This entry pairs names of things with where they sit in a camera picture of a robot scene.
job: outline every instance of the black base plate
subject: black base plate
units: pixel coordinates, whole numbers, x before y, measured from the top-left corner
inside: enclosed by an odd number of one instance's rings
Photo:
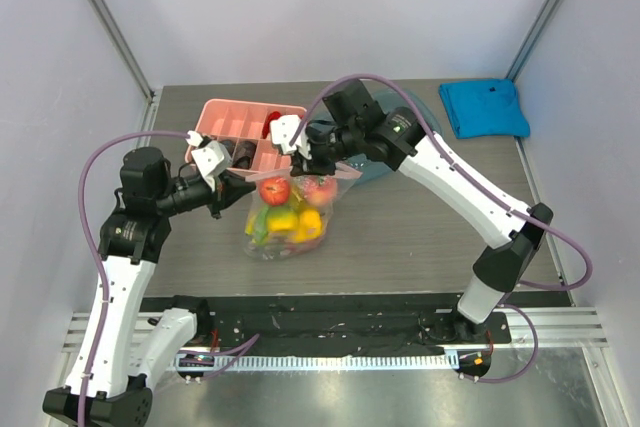
[[[210,297],[207,299],[220,347],[235,347],[254,334],[252,355],[342,357],[440,355],[439,345],[486,344],[486,332],[454,338],[448,326],[459,294],[307,295]],[[142,310],[161,312],[169,299],[143,301]],[[570,305],[566,293],[514,293],[520,307]],[[504,314],[493,313],[486,327],[494,344],[511,342]],[[429,328],[430,336],[425,335]]]

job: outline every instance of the pink ice cube tray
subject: pink ice cube tray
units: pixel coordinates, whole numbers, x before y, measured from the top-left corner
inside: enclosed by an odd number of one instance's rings
[[[251,175],[268,172],[274,169],[289,167],[288,156],[282,156],[271,145],[270,137],[262,138],[262,129],[267,117],[273,112],[282,115],[295,114],[303,116],[303,107],[280,104],[262,104],[259,102],[243,102],[239,100],[211,99],[202,109],[200,120],[194,129],[196,132],[214,137],[216,140],[232,140],[236,149],[231,154],[235,160],[238,144],[243,140],[250,140],[257,144],[256,155],[253,157],[248,170],[231,168],[229,170],[240,175]],[[191,162],[189,147],[185,160]]]

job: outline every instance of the metal floor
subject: metal floor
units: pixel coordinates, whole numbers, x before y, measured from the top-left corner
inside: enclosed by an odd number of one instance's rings
[[[530,350],[493,355],[491,377]],[[148,427],[600,427],[606,426],[582,349],[543,349],[521,379],[474,385],[449,370],[225,374],[168,383]]]
[[[445,140],[478,171],[516,198],[531,203],[511,137],[455,139],[438,95],[438,80],[400,82],[438,117]],[[321,82],[165,87],[154,128],[195,127],[211,98],[308,105]],[[171,160],[184,162],[184,143],[153,141]],[[435,194],[400,174],[352,188],[336,205],[324,244],[285,261],[249,258],[242,250],[250,198],[212,220],[206,209],[172,219],[147,296],[174,294],[262,295],[354,292],[452,292],[463,290],[484,249],[480,236]],[[557,282],[547,246],[526,278]]]

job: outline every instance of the metal frame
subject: metal frame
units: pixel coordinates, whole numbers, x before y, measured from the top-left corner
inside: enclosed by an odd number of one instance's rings
[[[535,203],[542,202],[542,196],[540,195],[540,191],[538,190],[538,185],[536,183],[535,176],[533,175],[533,169],[531,168],[529,158],[527,157],[527,152],[524,149],[522,138],[516,137],[515,139],[516,149],[518,150],[518,155],[520,156],[520,162],[522,163],[522,168],[524,169],[524,175],[527,178],[527,183],[529,184],[529,188],[531,189],[533,201]],[[553,260],[553,265],[555,265],[556,271],[558,272],[558,278],[561,281],[564,281],[566,280],[566,275],[564,266],[562,265],[562,261],[560,260],[557,240],[553,235],[545,235],[544,237],[547,245],[549,246],[551,260]],[[575,307],[576,304],[573,301],[573,292],[568,291],[567,295],[569,296],[569,299],[571,299],[571,305]]]
[[[98,16],[98,19],[102,23],[102,26],[107,31],[107,35],[113,42],[113,45],[115,46],[116,50],[122,57],[122,60],[124,61],[125,65],[129,69],[129,72],[131,72],[131,75],[133,76],[136,83],[138,84],[138,87],[142,91],[142,95],[144,95],[145,99],[147,99],[147,102],[152,102],[153,89],[149,85],[149,82],[147,81],[144,73],[142,72],[142,69],[140,68],[138,61],[134,57],[133,52],[131,52],[129,45],[127,44],[127,41],[122,35],[122,32],[120,31],[118,24],[113,18],[113,15],[111,14],[111,11],[109,10],[109,7],[107,6],[106,2],[104,0],[88,0],[88,1],[91,4],[91,7],[93,8],[94,12]]]
[[[162,98],[162,89],[158,89],[153,92],[153,98],[147,103],[147,108],[144,111],[142,118],[142,124],[140,125],[140,131],[153,130],[153,126],[156,123],[156,116],[158,115],[158,107],[160,106],[160,99]],[[151,142],[151,137],[139,137],[136,142],[136,148],[146,147]]]
[[[611,427],[630,426],[631,420],[627,415],[628,411],[624,406],[620,388],[610,365],[611,350],[609,348],[583,348],[582,351],[607,425]]]
[[[592,307],[533,307],[523,310],[536,326],[540,348],[608,347],[602,325],[596,310]],[[496,309],[496,311],[506,314],[513,342],[511,344],[496,344],[495,348],[531,348],[533,345],[531,332],[524,319],[511,309]],[[133,331],[132,348],[140,345],[153,330],[148,319],[161,316],[162,312],[140,312],[138,314]],[[73,315],[62,347],[63,353],[74,353],[80,350],[88,319],[89,314]],[[473,350],[485,347],[484,344],[447,345],[447,349],[451,350]]]
[[[560,2],[562,0],[545,0],[542,4],[542,8],[538,15],[536,16],[533,25],[529,29],[527,36],[524,39],[524,42],[520,46],[518,53],[516,54],[511,67],[509,67],[509,71],[507,72],[506,78],[515,82],[522,71],[522,68],[529,60],[531,56],[531,52],[535,48],[542,32],[545,30],[551,17],[558,9]]]

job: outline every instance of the yellow pepper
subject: yellow pepper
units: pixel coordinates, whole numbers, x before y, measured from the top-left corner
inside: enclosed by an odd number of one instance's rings
[[[298,216],[288,207],[272,207],[267,213],[267,231],[292,232],[298,228]]]
[[[298,218],[298,229],[291,237],[295,243],[314,240],[323,234],[322,218],[320,212],[315,209],[306,209],[300,212]]]

